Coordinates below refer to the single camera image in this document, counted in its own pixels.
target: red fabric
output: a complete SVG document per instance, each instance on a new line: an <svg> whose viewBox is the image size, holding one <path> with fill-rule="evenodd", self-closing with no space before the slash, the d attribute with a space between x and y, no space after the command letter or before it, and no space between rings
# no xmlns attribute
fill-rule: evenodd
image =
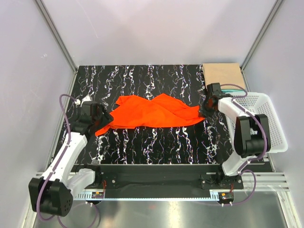
<svg viewBox="0 0 304 228"><path fill-rule="evenodd" d="M199 117L199 106L189 107L166 94L161 94L150 101L136 95L120 96L116 104L119 107L111 112L114 120L97 131L96 136L106 133L110 128L182 127L204 119Z"/></svg>

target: black marble tabletop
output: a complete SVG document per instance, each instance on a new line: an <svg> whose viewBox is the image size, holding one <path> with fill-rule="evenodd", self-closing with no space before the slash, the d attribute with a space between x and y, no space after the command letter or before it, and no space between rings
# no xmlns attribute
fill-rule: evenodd
<svg viewBox="0 0 304 228"><path fill-rule="evenodd" d="M166 93L189 106L202 104L205 82L201 65L80 66L72 96L90 94L111 112L122 95L153 99ZM69 120L79 111L70 101ZM56 153L60 149L65 125ZM216 113L187 127L110 129L93 137L80 153L76 164L211 164L221 163L232 153L224 115Z"/></svg>

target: metal corner post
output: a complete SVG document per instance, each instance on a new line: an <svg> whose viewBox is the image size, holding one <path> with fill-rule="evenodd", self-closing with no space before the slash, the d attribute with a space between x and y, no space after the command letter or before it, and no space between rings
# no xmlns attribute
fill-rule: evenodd
<svg viewBox="0 0 304 228"><path fill-rule="evenodd" d="M47 26L49 27L51 33L53 34L56 42L58 43L63 55L65 56L68 64L70 65L73 73L75 73L78 69L78 67L75 65L70 53L68 52L60 34L58 33L56 26L46 8L46 6L43 3L43 0L34 0L34 3L37 5L39 11L41 12L43 18L45 19Z"/></svg>
<svg viewBox="0 0 304 228"><path fill-rule="evenodd" d="M270 10L262 28L260 29L255 41L253 42L247 56L245 57L245 60L243 62L243 64L241 65L241 69L242 71L245 70L245 68L247 67L251 57L253 56L257 46L259 45L259 43L261 42L263 36L265 35L267 29L269 28L271 22L273 21L274 17L276 16L276 14L278 13L279 9L281 8L283 2L285 0L276 0L272 9Z"/></svg>

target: reflective surface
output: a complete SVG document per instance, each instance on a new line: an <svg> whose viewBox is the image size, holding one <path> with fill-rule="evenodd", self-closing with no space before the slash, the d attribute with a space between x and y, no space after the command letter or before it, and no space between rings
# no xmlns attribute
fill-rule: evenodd
<svg viewBox="0 0 304 228"><path fill-rule="evenodd" d="M246 197L235 193L236 201ZM100 222L94 228L286 228L278 197L257 192L243 205L224 207L214 202L104 201L98 204ZM95 210L88 205L72 209L62 219L68 228L90 225ZM35 221L34 228L60 228L57 219Z"/></svg>

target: white wall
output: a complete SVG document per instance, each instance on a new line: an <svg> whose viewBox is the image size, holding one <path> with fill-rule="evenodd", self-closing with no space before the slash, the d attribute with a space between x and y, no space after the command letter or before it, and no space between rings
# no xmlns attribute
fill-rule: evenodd
<svg viewBox="0 0 304 228"><path fill-rule="evenodd" d="M72 71L34 1L0 1L0 226L18 228L44 169Z"/></svg>
<svg viewBox="0 0 304 228"><path fill-rule="evenodd" d="M304 1L287 0L275 17L245 74L251 91L270 95L288 141L285 153L274 154L284 171L304 224Z"/></svg>
<svg viewBox="0 0 304 228"><path fill-rule="evenodd" d="M77 65L242 63L275 0L43 0Z"/></svg>

